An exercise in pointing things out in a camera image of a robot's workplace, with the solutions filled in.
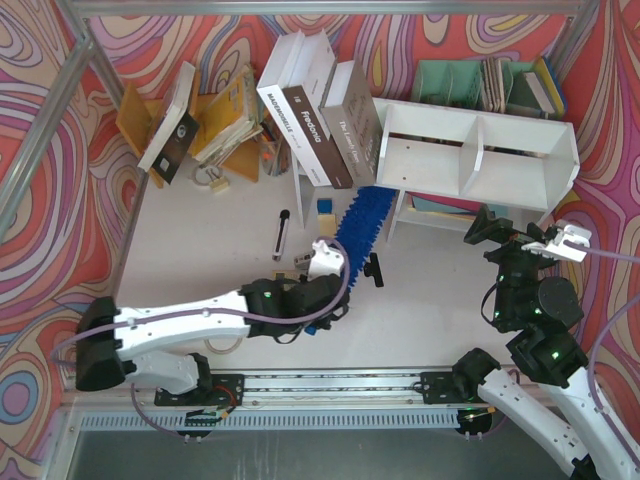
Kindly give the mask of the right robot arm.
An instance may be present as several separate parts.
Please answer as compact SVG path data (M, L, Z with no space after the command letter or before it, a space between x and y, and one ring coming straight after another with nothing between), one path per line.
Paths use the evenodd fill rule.
M536 383L559 409L553 414L528 394L487 352L469 351L453 368L464 399L497 407L527 433L571 479L636 479L639 444L604 397L595 378L595 356L586 354L571 333L584 317L571 282L540 277L560 260L581 262L589 254L615 258L590 245L590 231L567 222L526 231L496 217L482 205L464 236L467 244L485 240L497 249L485 259L498 267L490 294L494 311L487 322L512 332L506 347L517 369Z

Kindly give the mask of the yellow grey calculator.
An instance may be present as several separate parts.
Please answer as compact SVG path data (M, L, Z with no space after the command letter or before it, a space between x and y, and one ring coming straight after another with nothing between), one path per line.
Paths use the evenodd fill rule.
M295 282L300 281L301 273L297 270L273 270L274 280L291 280Z

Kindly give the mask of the blue microfiber duster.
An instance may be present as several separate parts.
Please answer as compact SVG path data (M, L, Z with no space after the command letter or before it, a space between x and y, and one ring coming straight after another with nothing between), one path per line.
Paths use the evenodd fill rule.
M345 211L332 244L345 255L346 264L339 277L347 279L345 291L355 286L363 266L373 251L386 217L391 209L395 192L384 187L359 188Z

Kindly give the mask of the black clip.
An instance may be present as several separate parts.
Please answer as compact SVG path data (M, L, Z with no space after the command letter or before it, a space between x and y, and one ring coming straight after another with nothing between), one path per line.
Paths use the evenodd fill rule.
M363 274L366 278L372 278L376 288L384 287L378 255L375 252L369 254L368 261L363 266Z

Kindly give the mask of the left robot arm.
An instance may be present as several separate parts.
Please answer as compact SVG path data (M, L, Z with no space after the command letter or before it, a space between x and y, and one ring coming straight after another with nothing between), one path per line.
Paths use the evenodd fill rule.
M348 310L343 279L330 274L306 282L258 279L218 297L164 307L117 307L94 300L76 329L75 386L83 392L125 382L173 394L207 385L206 359L169 353L198 340L295 335L308 326L328 329Z

